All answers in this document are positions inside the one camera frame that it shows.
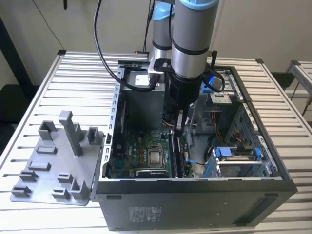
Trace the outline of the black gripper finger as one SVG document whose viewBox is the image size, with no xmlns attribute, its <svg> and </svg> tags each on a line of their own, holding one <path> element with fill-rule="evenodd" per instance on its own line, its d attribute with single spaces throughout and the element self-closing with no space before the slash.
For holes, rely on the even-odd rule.
<svg viewBox="0 0 312 234">
<path fill-rule="evenodd" d="M 178 106 L 174 121 L 174 132 L 182 134 L 184 132 L 185 122 L 188 117 L 189 106 Z"/>
</svg>

